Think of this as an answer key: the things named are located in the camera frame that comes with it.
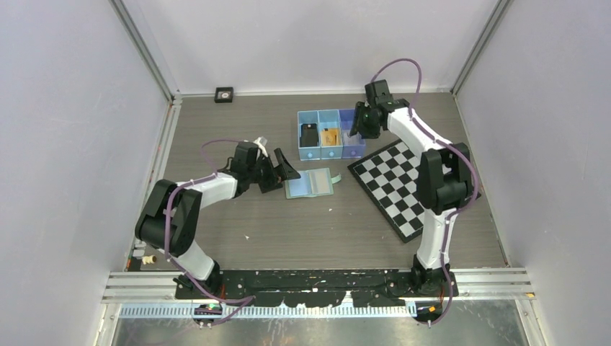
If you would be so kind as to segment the white patterned card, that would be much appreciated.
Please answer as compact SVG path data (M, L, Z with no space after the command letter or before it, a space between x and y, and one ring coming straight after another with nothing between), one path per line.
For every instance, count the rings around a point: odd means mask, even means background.
M351 136L349 134L349 131L347 130L342 133L342 138L343 138L344 146L361 146L362 145L362 139L358 133Z

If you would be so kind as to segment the mint green card holder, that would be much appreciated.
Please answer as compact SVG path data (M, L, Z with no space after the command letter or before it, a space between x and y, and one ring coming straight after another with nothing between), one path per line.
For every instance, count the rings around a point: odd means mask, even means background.
M342 180L342 175L331 175L330 168L298 171L300 178L288 180L285 196L288 200L296 198L316 198L334 194L334 185Z

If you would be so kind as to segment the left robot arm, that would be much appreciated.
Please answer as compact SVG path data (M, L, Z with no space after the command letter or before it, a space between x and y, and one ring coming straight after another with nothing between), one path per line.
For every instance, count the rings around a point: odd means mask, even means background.
M203 298L220 292L220 265L195 240L200 211L241 196L251 185L263 193L280 189L284 182L300 179L280 148L271 159L263 138L239 141L226 165L211 175L187 182L157 181L135 225L135 237L164 254L167 260L193 278L193 288Z

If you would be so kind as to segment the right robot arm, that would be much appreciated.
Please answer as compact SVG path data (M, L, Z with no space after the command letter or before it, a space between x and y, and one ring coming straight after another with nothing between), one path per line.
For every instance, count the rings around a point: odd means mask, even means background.
M415 294L454 295L449 243L456 217L478 194L478 178L464 143L436 133L405 99L396 99L385 80L365 85L366 100L354 109L350 133L378 138L382 130L398 136L418 159L415 198L424 209L422 240L414 255L410 288Z

